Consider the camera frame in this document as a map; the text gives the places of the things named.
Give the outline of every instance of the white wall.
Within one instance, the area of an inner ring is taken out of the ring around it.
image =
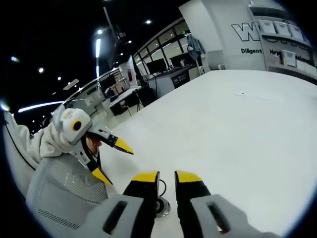
[[[129,78],[129,77],[128,77],[127,62],[121,64],[121,65],[119,66],[119,70],[120,70],[120,72],[122,73],[122,75],[123,75],[125,78]]]
[[[191,0],[179,7],[192,35],[201,41],[205,51],[222,50],[215,24],[201,0]]]
[[[209,66],[265,70],[264,56],[244,49],[262,50],[260,37],[248,12],[248,0],[192,0],[179,9],[193,36],[206,52]]]

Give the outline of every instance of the black ceiling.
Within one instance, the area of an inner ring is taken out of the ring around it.
[[[106,6],[113,25],[132,40],[124,56],[116,56],[115,61],[121,63],[127,61],[128,52],[136,52],[158,31],[180,18],[178,7],[185,2],[8,1],[2,99],[14,113],[25,106],[66,99],[76,88],[69,91],[62,89],[73,79],[79,79],[78,86],[94,79],[94,34],[98,29],[108,26],[103,6]],[[153,23],[146,25],[147,19]],[[20,62],[12,62],[11,56],[17,57]],[[38,73],[39,67],[45,69],[43,74]],[[42,117],[54,107],[32,110],[29,119]]]

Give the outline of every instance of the ceiling light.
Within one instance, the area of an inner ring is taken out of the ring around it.
[[[96,39],[96,58],[99,58],[100,55],[100,45],[101,39]]]
[[[61,103],[63,103],[63,102],[64,102],[64,101],[58,101],[58,102],[41,103],[41,104],[38,104],[38,105],[28,106],[28,107],[19,109],[19,110],[18,110],[18,113],[22,113],[22,112],[25,112],[25,111],[28,111],[28,110],[31,110],[31,109],[40,108],[40,107],[45,107],[45,106],[49,106],[49,105],[61,104]]]
[[[96,76],[99,78],[99,66],[96,66]]]
[[[17,58],[17,57],[14,57],[14,56],[12,56],[11,58],[10,58],[13,62],[20,62],[20,60]]]
[[[9,112],[10,111],[10,107],[4,102],[4,101],[0,101],[0,107],[2,110]]]

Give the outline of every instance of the logo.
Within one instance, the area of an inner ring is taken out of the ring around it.
[[[243,22],[241,25],[232,24],[231,26],[241,41],[250,41],[250,39],[252,39],[252,41],[260,41],[260,36],[254,22],[252,22],[251,25],[248,22]]]
[[[241,49],[241,53],[243,54],[263,54],[262,53],[262,49],[258,49],[258,50],[251,50],[249,48],[246,49]]]

